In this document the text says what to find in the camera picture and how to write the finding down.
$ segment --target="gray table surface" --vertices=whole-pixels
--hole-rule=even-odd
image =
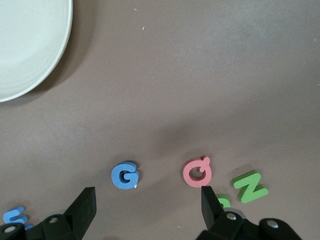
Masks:
[[[182,167],[207,154],[233,208],[318,239],[319,64],[318,0],[75,0],[57,68],[0,104],[0,213],[37,224],[95,186],[85,240],[193,240],[201,194]],[[121,190],[127,160],[140,181]],[[231,179],[253,169],[269,194],[244,204]]]

